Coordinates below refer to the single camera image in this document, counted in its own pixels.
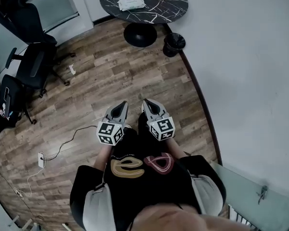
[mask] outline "white cable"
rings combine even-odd
[[[38,172],[38,173],[36,173],[36,174],[34,174],[34,175],[30,175],[28,178],[27,178],[27,182],[28,182],[28,186],[29,186],[29,188],[30,188],[30,195],[29,194],[26,194],[24,191],[21,191],[21,190],[19,190],[19,189],[17,189],[16,187],[14,187],[14,191],[15,190],[17,190],[17,191],[19,191],[19,192],[22,192],[22,193],[24,193],[25,195],[27,195],[27,196],[29,196],[29,197],[31,197],[32,196],[32,189],[31,189],[31,186],[30,186],[30,183],[29,183],[29,179],[31,178],[31,177],[33,177],[33,176],[35,176],[35,175],[37,175],[37,174],[39,174],[45,167],[46,167],[46,155],[45,155],[45,153],[44,152],[41,152],[41,153],[43,153],[44,154],[44,157],[45,157],[45,160],[44,160],[44,162],[45,162],[45,164],[44,164],[44,167]]]

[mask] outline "person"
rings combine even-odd
[[[70,195],[75,221],[86,231],[246,231],[217,217],[225,187],[201,155],[188,156],[174,138],[158,141],[147,118],[138,134],[103,145],[93,167],[78,168]]]

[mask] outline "round table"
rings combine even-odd
[[[100,0],[100,3],[110,15],[131,22],[124,30],[124,38],[137,47],[147,47],[157,39],[157,32],[152,24],[174,22],[188,9],[187,0],[144,0],[146,4],[144,8],[121,11],[118,1]]]

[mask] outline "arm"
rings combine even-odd
[[[185,154],[185,152],[180,149],[179,145],[178,145],[177,142],[174,140],[174,138],[167,139],[167,140],[165,140],[165,142],[166,142],[166,145],[167,145],[167,147],[168,147],[169,153],[170,153],[174,158],[180,159],[180,158],[182,158],[182,157],[187,156],[187,155]]]
[[[100,153],[98,154],[93,168],[99,169],[100,171],[104,171],[106,168],[106,163],[110,157],[112,145],[103,145]]]

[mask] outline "table base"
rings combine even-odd
[[[155,42],[158,34],[149,24],[131,23],[124,30],[125,40],[136,47],[147,47]]]

